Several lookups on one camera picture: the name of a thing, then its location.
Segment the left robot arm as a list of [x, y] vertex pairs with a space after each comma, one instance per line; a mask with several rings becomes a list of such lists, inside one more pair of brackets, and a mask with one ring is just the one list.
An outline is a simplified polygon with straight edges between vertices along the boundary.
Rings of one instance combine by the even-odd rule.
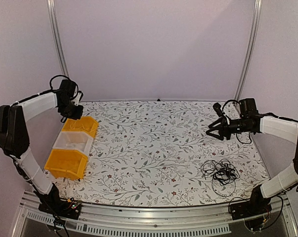
[[62, 122], [81, 118], [83, 107], [79, 102], [83, 93], [69, 77], [60, 75], [60, 78], [62, 81], [57, 89], [50, 82], [46, 91], [0, 106], [0, 148], [13, 160], [19, 175], [34, 188], [41, 202], [53, 214], [60, 214], [64, 203], [58, 188], [47, 179], [32, 154], [27, 122], [51, 109], [57, 109]]

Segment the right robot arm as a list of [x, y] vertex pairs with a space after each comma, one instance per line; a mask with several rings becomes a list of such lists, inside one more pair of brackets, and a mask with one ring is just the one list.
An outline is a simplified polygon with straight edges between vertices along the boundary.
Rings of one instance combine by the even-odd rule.
[[276, 195], [298, 191], [298, 120], [272, 112], [260, 113], [253, 98], [231, 102], [238, 106], [239, 118], [228, 116], [224, 111], [226, 103], [215, 103], [213, 109], [218, 119], [208, 126], [206, 134], [221, 141], [245, 132], [258, 136], [255, 144], [271, 178], [253, 188], [246, 202], [246, 211], [257, 215]]

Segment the yellow plastic bin far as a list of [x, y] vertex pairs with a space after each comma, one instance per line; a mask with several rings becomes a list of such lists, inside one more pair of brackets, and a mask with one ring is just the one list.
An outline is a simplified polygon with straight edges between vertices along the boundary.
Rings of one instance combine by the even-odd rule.
[[67, 132], [84, 132], [88, 134], [90, 137], [95, 138], [98, 129], [98, 122], [90, 117], [81, 117], [78, 120], [67, 119], [64, 123], [62, 131]]

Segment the yellow plastic bin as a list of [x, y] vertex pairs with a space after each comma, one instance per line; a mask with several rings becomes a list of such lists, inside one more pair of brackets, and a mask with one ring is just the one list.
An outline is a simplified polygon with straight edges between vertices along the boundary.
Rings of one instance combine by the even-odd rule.
[[98, 129], [98, 122], [90, 117], [81, 117], [78, 120], [67, 119], [64, 123], [62, 131], [67, 132], [84, 132], [88, 134], [90, 137], [95, 138]]
[[88, 157], [77, 150], [52, 149], [44, 169], [55, 178], [83, 179]]

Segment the translucent white plastic bin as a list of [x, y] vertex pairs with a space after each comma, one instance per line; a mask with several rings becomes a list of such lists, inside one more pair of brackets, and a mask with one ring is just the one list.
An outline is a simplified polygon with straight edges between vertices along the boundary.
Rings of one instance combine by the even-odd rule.
[[53, 149], [76, 150], [88, 156], [93, 138], [85, 132], [61, 131], [57, 136]]

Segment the yellow plastic bin near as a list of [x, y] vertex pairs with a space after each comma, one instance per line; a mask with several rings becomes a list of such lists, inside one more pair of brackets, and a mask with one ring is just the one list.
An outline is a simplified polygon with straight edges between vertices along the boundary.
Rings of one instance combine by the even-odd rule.
[[55, 178], [83, 179], [88, 157], [77, 150], [52, 149], [44, 169]]

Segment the floral patterned table mat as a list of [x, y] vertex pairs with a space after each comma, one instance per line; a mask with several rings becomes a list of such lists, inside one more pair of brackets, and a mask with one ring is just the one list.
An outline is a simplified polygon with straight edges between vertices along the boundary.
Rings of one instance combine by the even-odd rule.
[[248, 135], [206, 134], [211, 102], [84, 102], [98, 121], [81, 180], [51, 177], [64, 198], [122, 206], [173, 207], [248, 198], [269, 179]]

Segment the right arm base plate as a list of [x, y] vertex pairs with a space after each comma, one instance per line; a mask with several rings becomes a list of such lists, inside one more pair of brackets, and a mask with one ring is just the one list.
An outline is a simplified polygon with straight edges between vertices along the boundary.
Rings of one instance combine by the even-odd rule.
[[251, 203], [250, 200], [228, 205], [228, 212], [233, 220], [244, 219], [264, 214], [272, 210], [271, 199], [264, 199], [258, 203]]

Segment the aluminium front rail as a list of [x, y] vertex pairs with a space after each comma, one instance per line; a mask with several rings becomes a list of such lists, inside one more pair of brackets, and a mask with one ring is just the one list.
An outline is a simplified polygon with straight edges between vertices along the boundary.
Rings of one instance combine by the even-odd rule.
[[298, 237], [286, 196], [271, 200], [271, 211], [233, 219], [231, 203], [164, 208], [84, 203], [78, 219], [55, 223], [39, 211], [39, 199], [26, 191], [17, 209], [14, 237]]

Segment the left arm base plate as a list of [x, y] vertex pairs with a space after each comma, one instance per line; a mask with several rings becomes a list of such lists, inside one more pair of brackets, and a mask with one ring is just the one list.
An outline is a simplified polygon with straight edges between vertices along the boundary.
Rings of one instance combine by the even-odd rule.
[[82, 208], [80, 200], [42, 200], [39, 205], [39, 211], [49, 213], [55, 216], [78, 220]]

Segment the left aluminium frame post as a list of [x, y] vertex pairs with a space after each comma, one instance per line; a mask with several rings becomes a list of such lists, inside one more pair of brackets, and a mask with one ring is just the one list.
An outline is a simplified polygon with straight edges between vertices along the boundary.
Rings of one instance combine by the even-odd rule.
[[69, 76], [68, 68], [66, 65], [66, 59], [65, 59], [64, 51], [63, 51], [63, 47], [62, 47], [58, 22], [57, 22], [55, 1], [47, 0], [46, 3], [47, 3], [50, 26], [51, 26], [51, 30], [52, 30], [52, 37], [53, 37], [60, 69], [61, 69], [62, 74], [64, 74], [65, 76]]

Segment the aluminium frame post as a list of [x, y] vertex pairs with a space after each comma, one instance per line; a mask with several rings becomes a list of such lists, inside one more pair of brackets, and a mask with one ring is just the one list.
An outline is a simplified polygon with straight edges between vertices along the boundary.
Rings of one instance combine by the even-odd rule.
[[239, 100], [241, 98], [242, 91], [246, 82], [247, 74], [250, 68], [252, 54], [255, 47], [255, 40], [257, 37], [257, 32], [258, 32], [258, 27], [260, 22], [261, 8], [262, 8], [262, 0], [255, 0], [248, 46], [247, 46], [245, 60], [242, 66], [239, 82], [237, 85], [237, 90], [234, 96], [235, 100]]
[[66, 65], [66, 59], [65, 59], [64, 51], [63, 51], [63, 47], [62, 47], [58, 22], [57, 22], [55, 1], [47, 0], [46, 3], [47, 3], [50, 26], [51, 26], [51, 30], [52, 30], [52, 37], [53, 37], [60, 69], [61, 69], [62, 74], [64, 74], [65, 76], [69, 76], [68, 68]]

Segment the right aluminium frame post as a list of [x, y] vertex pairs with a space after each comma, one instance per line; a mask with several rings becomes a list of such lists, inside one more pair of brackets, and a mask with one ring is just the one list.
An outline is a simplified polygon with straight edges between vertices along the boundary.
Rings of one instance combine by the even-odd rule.
[[257, 37], [257, 32], [258, 32], [258, 27], [260, 22], [261, 8], [262, 8], [262, 0], [255, 0], [248, 46], [247, 46], [245, 60], [242, 66], [239, 82], [237, 85], [237, 90], [234, 96], [235, 100], [239, 100], [241, 98], [242, 91], [246, 82], [247, 74], [250, 68], [252, 54], [255, 47], [255, 40]]

